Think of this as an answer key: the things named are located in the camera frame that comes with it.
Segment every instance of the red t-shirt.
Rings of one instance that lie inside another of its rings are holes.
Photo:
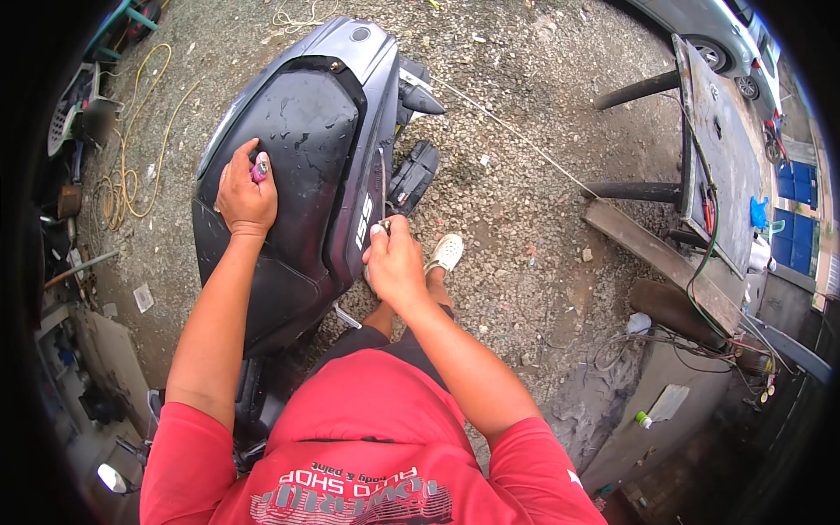
[[[367,436],[395,443],[358,441]],[[314,438],[351,441],[302,442]],[[166,403],[140,522],[606,523],[543,419],[494,443],[485,479],[453,397],[379,350],[332,360],[304,383],[249,475],[237,479],[232,447],[221,423]]]

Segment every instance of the red motorcycle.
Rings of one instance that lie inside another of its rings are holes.
[[[767,155],[767,160],[774,165],[779,164],[783,159],[786,163],[790,163],[787,152],[785,151],[785,145],[782,144],[779,125],[775,120],[764,121],[764,154]]]

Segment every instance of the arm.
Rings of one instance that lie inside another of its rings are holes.
[[[404,217],[390,220],[390,238],[378,224],[370,230],[365,252],[370,280],[412,329],[466,418],[492,446],[515,423],[542,417],[513,371],[428,295],[420,244],[408,233]]]
[[[254,267],[277,215],[270,166],[263,181],[251,181],[248,155],[257,142],[252,139],[242,145],[222,170],[216,206],[230,230],[230,244],[198,295],[166,382],[168,402],[196,408],[229,432],[234,429],[234,396]],[[267,156],[260,160],[268,165]]]

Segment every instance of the man's right hand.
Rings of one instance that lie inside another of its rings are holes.
[[[423,248],[408,233],[408,221],[392,215],[391,237],[379,224],[370,228],[370,247],[362,260],[370,270],[376,295],[400,315],[405,307],[428,298],[423,274]]]

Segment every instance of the metal workbench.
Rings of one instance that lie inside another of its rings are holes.
[[[697,245],[707,245],[710,236],[706,233],[701,201],[701,183],[706,175],[692,137],[693,128],[717,184],[720,225],[715,251],[743,279],[753,242],[750,197],[757,196],[761,188],[759,163],[743,121],[722,85],[728,80],[713,73],[694,47],[680,36],[673,34],[671,38],[676,55],[674,71],[598,97],[595,106],[611,108],[679,88],[684,110],[681,181],[602,182],[586,186],[600,197],[672,202],[682,224],[691,230],[688,237],[695,238]]]

